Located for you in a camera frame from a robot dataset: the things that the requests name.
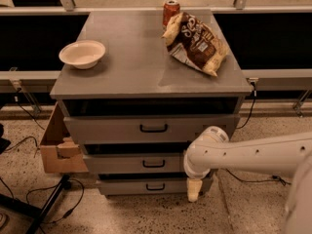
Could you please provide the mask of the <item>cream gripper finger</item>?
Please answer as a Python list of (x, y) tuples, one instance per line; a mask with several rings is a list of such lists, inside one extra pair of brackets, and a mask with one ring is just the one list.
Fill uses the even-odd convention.
[(202, 188), (203, 181), (201, 179), (189, 178), (186, 181), (187, 186), (187, 198), (188, 201), (193, 203), (199, 198), (199, 193)]

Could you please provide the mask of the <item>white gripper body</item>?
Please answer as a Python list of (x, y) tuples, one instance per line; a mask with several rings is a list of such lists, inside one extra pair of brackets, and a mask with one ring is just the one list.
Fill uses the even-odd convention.
[(187, 176), (192, 179), (203, 179), (211, 171), (207, 155), (186, 153), (184, 155), (183, 167)]

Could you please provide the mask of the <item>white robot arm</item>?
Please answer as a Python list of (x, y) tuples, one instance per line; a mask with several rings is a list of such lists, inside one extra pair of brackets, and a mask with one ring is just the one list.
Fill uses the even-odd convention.
[(312, 234), (311, 132), (232, 142), (223, 129), (210, 126), (184, 152), (183, 167), (190, 202), (198, 200), (212, 169), (290, 177), (283, 234)]

